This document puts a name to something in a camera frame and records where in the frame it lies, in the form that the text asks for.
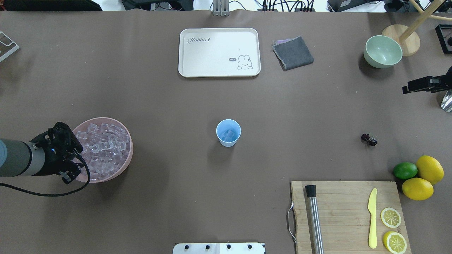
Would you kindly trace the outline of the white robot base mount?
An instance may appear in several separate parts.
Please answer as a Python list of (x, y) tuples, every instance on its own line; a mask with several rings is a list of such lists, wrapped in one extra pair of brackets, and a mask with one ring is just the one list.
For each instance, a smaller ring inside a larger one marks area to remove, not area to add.
[(225, 242), (225, 243), (180, 243), (172, 250), (173, 254), (265, 254), (264, 243)]

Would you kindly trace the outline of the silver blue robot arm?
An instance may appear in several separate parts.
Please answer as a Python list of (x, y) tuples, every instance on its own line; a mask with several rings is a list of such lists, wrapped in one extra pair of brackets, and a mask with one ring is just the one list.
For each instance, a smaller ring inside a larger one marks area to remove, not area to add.
[(2, 138), (0, 144), (1, 177), (58, 175), (69, 184), (84, 166), (83, 146), (63, 122), (27, 143)]

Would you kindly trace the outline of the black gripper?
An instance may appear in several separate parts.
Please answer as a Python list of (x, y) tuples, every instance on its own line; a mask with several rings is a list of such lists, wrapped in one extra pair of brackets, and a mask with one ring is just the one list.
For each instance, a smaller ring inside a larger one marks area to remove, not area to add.
[(76, 163), (73, 159), (81, 159), (83, 147), (67, 124), (57, 122), (30, 142), (34, 151), (44, 152), (44, 162), (33, 176), (59, 175), (68, 185), (81, 173), (83, 163)]

